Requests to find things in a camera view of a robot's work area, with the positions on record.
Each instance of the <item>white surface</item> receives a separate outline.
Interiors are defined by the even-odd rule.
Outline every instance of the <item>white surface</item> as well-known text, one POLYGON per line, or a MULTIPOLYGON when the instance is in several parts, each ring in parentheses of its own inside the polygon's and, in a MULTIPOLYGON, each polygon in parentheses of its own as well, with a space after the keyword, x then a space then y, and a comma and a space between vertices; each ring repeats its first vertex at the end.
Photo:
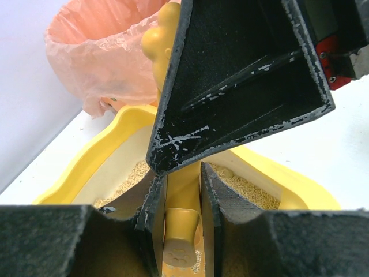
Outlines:
POLYGON ((43 41, 66 2, 0 1, 0 192, 81 110, 49 66, 43 41))
POLYGON ((79 150, 113 119, 111 112, 92 120, 82 111, 0 194, 0 204, 31 204, 55 183, 79 150))
MULTIPOLYGON (((343 209, 369 209, 369 76, 333 92, 333 97, 337 108, 332 113, 247 146, 319 182, 343 209)), ((0 204, 30 204, 113 117, 108 113, 92 121, 81 113, 0 194, 0 204)))

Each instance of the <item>yellow figurine leg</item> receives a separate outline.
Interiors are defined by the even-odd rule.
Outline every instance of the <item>yellow figurine leg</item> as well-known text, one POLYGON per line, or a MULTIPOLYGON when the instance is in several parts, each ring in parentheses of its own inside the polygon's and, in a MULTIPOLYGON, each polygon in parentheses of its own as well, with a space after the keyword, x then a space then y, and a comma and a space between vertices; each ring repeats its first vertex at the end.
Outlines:
POLYGON ((169 174, 165 201, 163 261, 174 267, 191 267, 196 261, 195 234, 200 222, 201 162, 169 174))

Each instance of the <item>white wall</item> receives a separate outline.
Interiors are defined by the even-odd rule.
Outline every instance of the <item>white wall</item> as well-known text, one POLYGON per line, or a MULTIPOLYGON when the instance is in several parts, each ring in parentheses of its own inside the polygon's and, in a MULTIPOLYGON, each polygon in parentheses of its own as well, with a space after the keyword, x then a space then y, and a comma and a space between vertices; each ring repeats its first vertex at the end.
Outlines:
POLYGON ((66 1, 0 1, 0 192, 81 110, 49 66, 43 41, 66 1))

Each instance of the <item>scuffed black plastic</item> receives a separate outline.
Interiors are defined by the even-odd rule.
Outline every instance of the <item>scuffed black plastic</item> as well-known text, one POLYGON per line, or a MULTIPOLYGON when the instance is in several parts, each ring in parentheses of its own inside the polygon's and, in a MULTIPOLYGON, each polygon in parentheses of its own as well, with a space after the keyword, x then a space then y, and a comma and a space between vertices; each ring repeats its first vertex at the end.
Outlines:
POLYGON ((183 1, 146 160, 164 175, 333 109, 297 1, 183 1))

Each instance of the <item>trash bag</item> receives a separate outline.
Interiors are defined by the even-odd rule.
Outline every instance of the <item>trash bag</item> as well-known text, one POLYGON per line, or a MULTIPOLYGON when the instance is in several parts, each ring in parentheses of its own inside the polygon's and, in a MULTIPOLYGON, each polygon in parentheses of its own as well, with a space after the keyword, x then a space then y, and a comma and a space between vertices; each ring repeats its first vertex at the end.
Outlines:
POLYGON ((52 20, 44 34, 48 61, 92 117, 109 109, 101 98, 132 106, 156 100, 141 37, 157 26, 157 12, 166 2, 71 0, 52 20))

